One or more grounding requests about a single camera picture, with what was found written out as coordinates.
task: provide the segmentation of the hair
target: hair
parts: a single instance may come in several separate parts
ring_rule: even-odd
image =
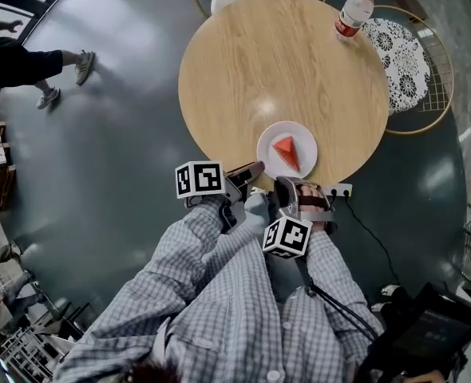
[[[140,363],[134,365],[127,376],[129,383],[180,383],[177,367],[171,363]]]

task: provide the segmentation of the black cable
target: black cable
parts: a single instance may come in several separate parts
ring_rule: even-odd
[[[399,280],[398,278],[398,275],[397,273],[395,272],[395,269],[394,269],[394,265],[392,264],[392,258],[390,257],[390,253],[388,252],[388,250],[386,249],[386,247],[383,245],[383,243],[381,242],[381,240],[376,237],[374,235],[374,233],[365,225],[362,223],[362,221],[356,216],[356,214],[354,213],[354,210],[353,208],[350,206],[349,204],[349,192],[347,190],[344,191],[344,199],[346,201],[346,205],[347,207],[349,208],[349,211],[350,213],[353,215],[354,219],[356,221],[358,221],[359,225],[362,226],[363,228],[365,228],[365,230],[367,230],[367,232],[372,236],[373,239],[375,239],[379,246],[382,248],[383,251],[385,251],[385,254],[386,254],[386,258],[388,259],[388,267],[390,268],[390,272],[392,273],[392,275],[394,276],[395,278],[395,281],[397,282],[398,285],[402,285],[401,284],[401,281]]]
[[[354,326],[359,332],[362,333],[363,336],[365,336],[367,339],[369,339],[371,342],[376,340],[379,335],[376,333],[376,331],[368,324],[368,322],[363,319],[361,316],[356,314],[353,310],[349,309],[347,306],[339,302],[337,299],[333,298],[331,295],[329,295],[326,291],[321,290],[318,286],[314,284],[314,281],[311,279],[310,280],[310,289],[313,290],[318,296],[323,298],[328,304],[330,304],[335,310],[341,314],[352,326]],[[367,330],[363,330],[361,326],[357,325],[356,322],[354,322],[352,319],[349,319],[349,317],[342,312],[342,310],[345,310],[348,314],[350,314],[353,318],[358,320],[359,322],[362,323],[363,326]]]
[[[333,189],[331,189],[331,201],[330,201],[330,204],[332,206],[333,206],[336,199],[337,199],[337,189],[333,188]]]

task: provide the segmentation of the bottle label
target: bottle label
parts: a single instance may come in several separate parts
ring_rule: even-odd
[[[337,21],[334,22],[334,27],[341,35],[345,37],[353,37],[362,25],[362,22],[356,22],[351,17],[349,17],[344,9],[342,9],[340,12]]]

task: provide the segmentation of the cake slice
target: cake slice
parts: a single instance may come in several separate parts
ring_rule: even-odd
[[[273,148],[280,155],[282,160],[290,167],[299,172],[299,162],[298,155],[296,153],[296,148],[294,146],[294,141],[292,136],[284,137],[275,144]]]

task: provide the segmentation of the electrical outlet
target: electrical outlet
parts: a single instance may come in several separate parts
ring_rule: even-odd
[[[353,185],[347,183],[339,183],[335,186],[323,186],[324,193],[326,195],[331,195],[331,190],[335,189],[337,191],[337,197],[343,197],[344,191],[347,190],[349,192],[349,197],[353,194]]]

